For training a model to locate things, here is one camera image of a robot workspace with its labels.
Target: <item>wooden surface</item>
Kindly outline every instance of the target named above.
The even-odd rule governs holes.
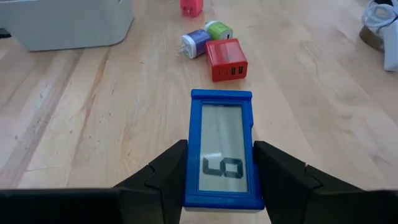
[[[253,92],[253,138],[364,189],[398,189],[398,77],[358,37],[366,0],[135,0],[124,42],[29,53],[0,40],[0,187],[110,187],[188,138],[190,90]],[[218,19],[248,76],[213,83],[180,36]],[[187,213],[182,223],[269,223]]]

